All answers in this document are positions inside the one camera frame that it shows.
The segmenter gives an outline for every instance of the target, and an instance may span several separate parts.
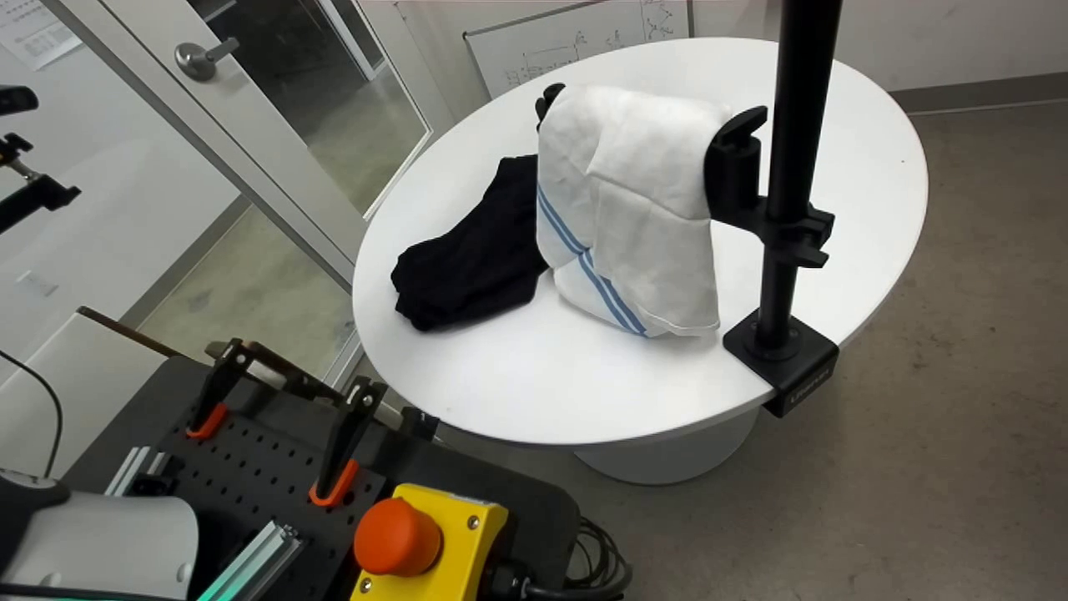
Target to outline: black metal stand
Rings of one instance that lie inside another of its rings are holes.
[[[755,230],[764,242],[761,308],[727,331],[725,349],[757,370],[787,415],[835,370],[838,349],[792,319],[798,268],[824,268],[822,252],[835,216],[813,211],[812,173],[818,160],[841,0],[787,0],[778,48],[778,94],[772,133],[772,193],[757,196],[764,108],[737,113],[707,152],[710,216]]]

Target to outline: blue stripe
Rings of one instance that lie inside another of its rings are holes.
[[[557,239],[564,242],[564,249],[578,257],[581,270],[587,275],[587,282],[597,289],[603,308],[615,315],[615,321],[643,337],[643,326],[634,319],[634,311],[624,304],[624,297],[615,290],[615,285],[606,278],[600,278],[593,270],[593,257],[590,249],[583,249],[570,229],[564,225],[564,216],[554,211],[554,205],[542,196],[542,190],[537,189],[537,209],[542,213],[542,221],[557,230]]]

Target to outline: white round table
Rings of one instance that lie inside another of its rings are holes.
[[[688,480],[732,457],[772,388],[722,337],[629,337],[566,308],[546,275],[527,308],[419,333],[392,311],[391,270],[399,252],[439,239],[481,201],[501,159],[537,152],[532,101],[546,84],[615,84],[725,111],[772,111],[775,65],[778,48],[764,39],[628,48],[542,75],[448,131],[386,190],[356,257],[352,315],[378,373],[449,429],[570,449],[621,480]],[[761,141],[768,180],[772,121]],[[830,72],[812,196],[838,225],[826,268],[798,278],[793,319],[844,344],[890,295],[926,211],[926,169],[910,121],[844,65]],[[757,308],[761,243],[710,229],[722,326],[732,331]]]

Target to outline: white wall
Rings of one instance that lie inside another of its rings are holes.
[[[30,358],[80,304],[125,315],[235,189],[86,48],[39,75],[0,52],[0,84],[39,97],[39,111],[0,121],[32,144],[24,164],[83,190],[0,233],[0,349]],[[4,173],[0,196],[20,183]]]
[[[453,113],[487,101],[465,29],[578,0],[406,0]],[[778,38],[782,0],[690,0],[698,38]],[[844,0],[838,55],[890,90],[1068,72],[1068,0]]]

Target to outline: black pole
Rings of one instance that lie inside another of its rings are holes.
[[[826,77],[841,0],[787,0],[778,39],[778,90],[772,131],[768,221],[808,216],[812,173],[824,124]],[[792,340],[798,264],[764,254],[755,352],[775,356]]]

